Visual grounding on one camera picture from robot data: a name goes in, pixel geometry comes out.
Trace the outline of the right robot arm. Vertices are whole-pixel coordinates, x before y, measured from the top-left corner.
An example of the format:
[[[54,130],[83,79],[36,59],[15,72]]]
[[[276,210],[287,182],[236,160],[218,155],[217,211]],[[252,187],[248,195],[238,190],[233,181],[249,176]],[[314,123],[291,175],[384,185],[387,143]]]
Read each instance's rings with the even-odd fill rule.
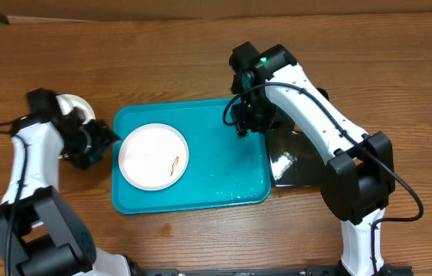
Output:
[[[322,198],[340,220],[347,275],[374,275],[384,266],[381,219],[394,191],[393,150],[383,133],[370,135],[340,113],[281,44],[259,52],[250,42],[229,58],[234,99],[223,115],[238,136],[266,133],[282,111],[310,140],[325,166]]]

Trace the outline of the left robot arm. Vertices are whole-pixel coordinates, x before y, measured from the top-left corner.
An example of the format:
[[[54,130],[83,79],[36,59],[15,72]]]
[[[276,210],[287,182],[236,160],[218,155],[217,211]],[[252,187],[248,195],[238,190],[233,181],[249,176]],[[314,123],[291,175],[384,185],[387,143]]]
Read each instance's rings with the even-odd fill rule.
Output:
[[[73,94],[39,88],[28,114],[0,123],[14,147],[11,179],[0,204],[0,257],[6,275],[141,275],[126,255],[95,245],[59,192],[59,162],[87,170],[119,137]]]

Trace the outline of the black water tray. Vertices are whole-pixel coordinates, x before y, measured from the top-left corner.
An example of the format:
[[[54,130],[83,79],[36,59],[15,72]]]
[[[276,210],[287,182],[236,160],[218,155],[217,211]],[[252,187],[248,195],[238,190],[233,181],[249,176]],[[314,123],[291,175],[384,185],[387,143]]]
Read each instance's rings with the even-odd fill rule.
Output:
[[[279,107],[265,141],[271,182],[278,188],[320,187],[326,165],[306,134]]]

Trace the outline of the teal plastic tray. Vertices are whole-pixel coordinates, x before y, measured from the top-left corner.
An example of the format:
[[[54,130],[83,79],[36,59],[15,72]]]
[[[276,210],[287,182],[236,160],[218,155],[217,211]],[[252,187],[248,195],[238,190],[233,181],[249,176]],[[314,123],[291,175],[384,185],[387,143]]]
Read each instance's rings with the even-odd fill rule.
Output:
[[[222,122],[228,99],[194,100],[128,106],[114,118],[121,141],[113,147],[112,202],[126,215],[207,209],[259,203],[270,194],[270,168],[265,138],[239,137]],[[124,139],[150,123],[174,127],[188,143],[189,161],[182,177],[159,191],[129,184],[118,157]]]

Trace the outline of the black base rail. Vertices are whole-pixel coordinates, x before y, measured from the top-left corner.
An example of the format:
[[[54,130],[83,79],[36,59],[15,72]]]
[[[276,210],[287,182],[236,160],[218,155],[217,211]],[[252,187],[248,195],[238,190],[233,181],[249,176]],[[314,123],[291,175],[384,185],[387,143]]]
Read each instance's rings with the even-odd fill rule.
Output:
[[[346,276],[349,273],[341,265],[309,266],[301,269],[256,270],[195,270],[147,269],[143,276]]]

